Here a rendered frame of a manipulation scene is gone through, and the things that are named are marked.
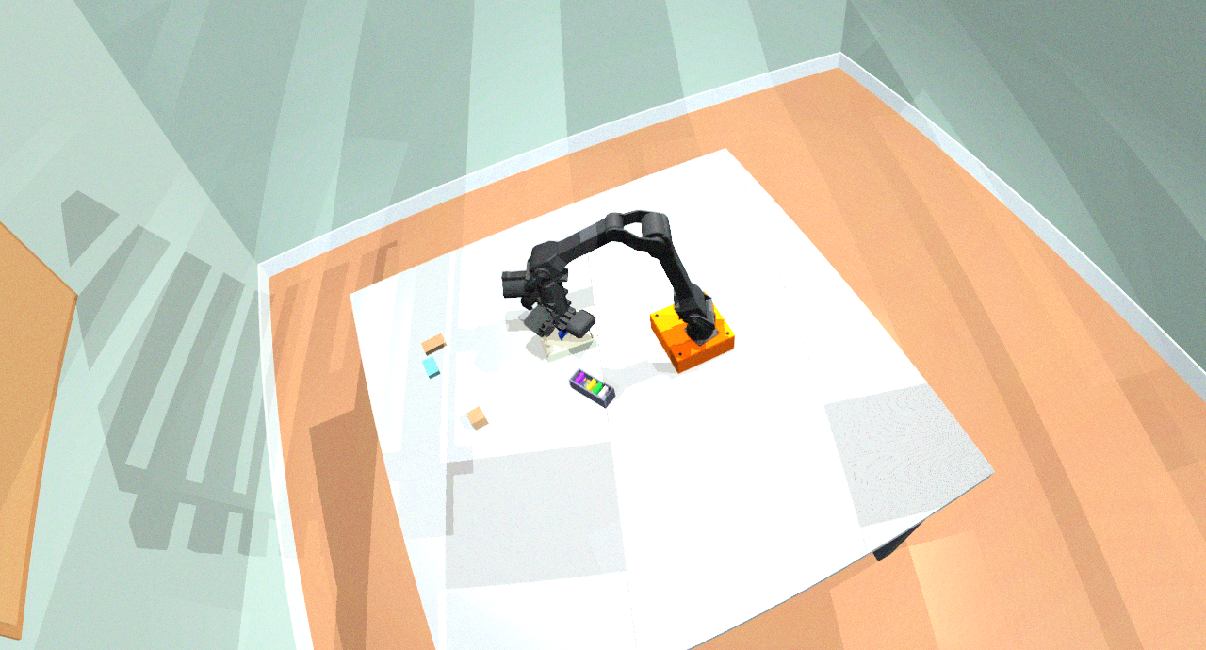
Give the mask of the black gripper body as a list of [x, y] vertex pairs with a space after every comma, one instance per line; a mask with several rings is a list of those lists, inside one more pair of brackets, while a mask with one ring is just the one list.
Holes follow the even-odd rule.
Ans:
[[537, 286], [534, 292], [531, 292], [531, 297], [521, 298], [521, 305], [531, 310], [531, 306], [539, 300], [545, 308], [552, 308], [554, 314], [560, 316], [560, 322], [567, 324], [567, 330], [570, 335], [576, 338], [582, 338], [595, 324], [595, 315], [589, 314], [584, 308], [579, 308], [576, 314], [576, 308], [570, 308], [570, 300], [567, 299], [568, 289], [563, 287], [562, 295], [556, 300], [543, 300], [539, 297]]

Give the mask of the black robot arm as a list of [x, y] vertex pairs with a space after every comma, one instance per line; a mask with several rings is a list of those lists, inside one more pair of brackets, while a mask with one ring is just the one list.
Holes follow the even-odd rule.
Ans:
[[[624, 229], [634, 222], [642, 224], [642, 238]], [[630, 248], [649, 253], [651, 258], [658, 258], [660, 267], [665, 269], [675, 292], [675, 311], [679, 320], [686, 323], [683, 330], [693, 344], [701, 347], [719, 335], [712, 297], [706, 294], [699, 285], [691, 285], [691, 279], [673, 245], [667, 215], [649, 209], [634, 209], [627, 213], [611, 212], [605, 219], [595, 222], [572, 236], [537, 245], [531, 248], [527, 269], [500, 271], [500, 289], [503, 289], [500, 294], [505, 299], [531, 297], [537, 286], [543, 300], [556, 300], [562, 295], [563, 285], [568, 281], [567, 264], [611, 241], [622, 242]], [[523, 324], [540, 338], [551, 335], [555, 329], [554, 323], [560, 323], [560, 316], [539, 300], [537, 308], [531, 308], [529, 315], [523, 320]]]

